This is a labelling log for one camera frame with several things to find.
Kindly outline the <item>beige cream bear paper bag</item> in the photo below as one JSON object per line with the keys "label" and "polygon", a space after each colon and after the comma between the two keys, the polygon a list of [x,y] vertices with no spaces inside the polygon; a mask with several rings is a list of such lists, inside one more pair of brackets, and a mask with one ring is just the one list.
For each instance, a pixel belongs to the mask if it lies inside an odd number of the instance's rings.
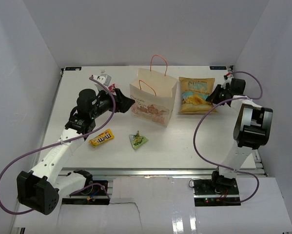
{"label": "beige cream bear paper bag", "polygon": [[132,113],[138,118],[168,126],[171,119],[177,89],[177,79],[167,72],[139,68],[137,77],[130,83],[130,98],[135,103]]}

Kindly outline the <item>yellow m&m's candy pack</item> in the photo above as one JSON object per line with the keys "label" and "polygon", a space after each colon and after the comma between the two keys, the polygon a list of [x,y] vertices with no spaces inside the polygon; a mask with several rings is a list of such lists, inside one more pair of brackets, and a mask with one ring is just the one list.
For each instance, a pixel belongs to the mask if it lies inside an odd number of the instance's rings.
{"label": "yellow m&m's candy pack", "polygon": [[114,139],[115,136],[112,133],[112,131],[110,129],[105,130],[103,133],[99,134],[98,136],[96,136],[95,138],[89,140],[89,143],[93,146],[93,147],[97,147],[107,141],[110,141],[112,139]]}

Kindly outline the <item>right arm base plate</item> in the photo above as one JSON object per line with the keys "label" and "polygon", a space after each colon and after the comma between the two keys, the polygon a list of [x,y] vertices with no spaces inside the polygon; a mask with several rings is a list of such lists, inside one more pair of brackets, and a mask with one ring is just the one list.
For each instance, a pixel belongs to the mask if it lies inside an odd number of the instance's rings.
{"label": "right arm base plate", "polygon": [[240,206],[240,195],[236,181],[231,187],[214,187],[210,179],[193,179],[189,187],[194,191],[196,207]]}

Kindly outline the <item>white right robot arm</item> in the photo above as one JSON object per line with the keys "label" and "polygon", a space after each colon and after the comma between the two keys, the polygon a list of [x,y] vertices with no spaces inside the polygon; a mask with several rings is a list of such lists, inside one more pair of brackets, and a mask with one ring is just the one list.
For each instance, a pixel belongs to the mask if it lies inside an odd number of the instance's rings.
{"label": "white right robot arm", "polygon": [[[231,73],[225,75],[224,80],[207,97],[207,101],[219,104],[230,98],[243,97],[245,80],[233,78]],[[221,163],[224,167],[218,166],[212,173],[210,189],[217,195],[227,194],[236,186],[237,171],[244,161],[254,150],[267,144],[273,119],[273,109],[257,105],[248,98],[229,101],[228,105],[239,114],[233,131],[234,143]]]}

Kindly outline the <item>red snack wrapper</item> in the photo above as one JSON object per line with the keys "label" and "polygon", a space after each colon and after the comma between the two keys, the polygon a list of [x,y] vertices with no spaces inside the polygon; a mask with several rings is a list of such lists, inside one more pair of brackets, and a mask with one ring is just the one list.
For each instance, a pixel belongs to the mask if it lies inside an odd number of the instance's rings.
{"label": "red snack wrapper", "polygon": [[112,84],[112,85],[110,85],[109,87],[108,87],[108,89],[109,89],[109,91],[111,92],[111,93],[114,93],[115,92],[115,84]]}

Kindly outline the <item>green candy pouch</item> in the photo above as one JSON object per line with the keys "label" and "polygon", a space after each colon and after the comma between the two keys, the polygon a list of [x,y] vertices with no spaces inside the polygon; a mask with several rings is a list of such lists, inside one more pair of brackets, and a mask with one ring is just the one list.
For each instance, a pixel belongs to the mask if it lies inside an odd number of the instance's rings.
{"label": "green candy pouch", "polygon": [[141,136],[139,131],[136,134],[129,135],[129,139],[134,150],[148,142],[148,139],[145,136]]}

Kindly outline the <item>yellow kettle chips bag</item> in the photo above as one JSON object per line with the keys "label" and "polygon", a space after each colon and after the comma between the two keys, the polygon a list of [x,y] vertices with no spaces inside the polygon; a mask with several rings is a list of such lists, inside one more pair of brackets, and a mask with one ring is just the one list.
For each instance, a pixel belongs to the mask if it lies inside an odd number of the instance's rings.
{"label": "yellow kettle chips bag", "polygon": [[213,92],[215,78],[185,78],[180,82],[180,114],[206,114],[213,104],[206,99]]}

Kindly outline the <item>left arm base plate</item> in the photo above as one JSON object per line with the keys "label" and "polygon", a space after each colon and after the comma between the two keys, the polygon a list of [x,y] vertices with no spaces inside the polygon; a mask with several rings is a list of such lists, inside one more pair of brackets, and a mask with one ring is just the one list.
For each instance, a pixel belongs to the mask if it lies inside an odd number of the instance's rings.
{"label": "left arm base plate", "polygon": [[108,196],[99,185],[62,199],[62,204],[65,205],[109,205],[109,203]]}

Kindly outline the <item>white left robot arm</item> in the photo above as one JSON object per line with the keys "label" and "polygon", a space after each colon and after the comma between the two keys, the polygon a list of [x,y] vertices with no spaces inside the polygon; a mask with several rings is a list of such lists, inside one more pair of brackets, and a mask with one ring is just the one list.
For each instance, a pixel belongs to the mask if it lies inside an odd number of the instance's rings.
{"label": "white left robot arm", "polygon": [[29,172],[20,172],[17,177],[19,203],[44,215],[49,215],[57,206],[59,197],[74,194],[89,194],[93,188],[93,176],[85,170],[74,170],[58,179],[63,166],[96,126],[95,120],[107,111],[126,113],[135,103],[120,89],[115,94],[92,89],[80,91],[77,105],[70,113],[68,122],[48,154]]}

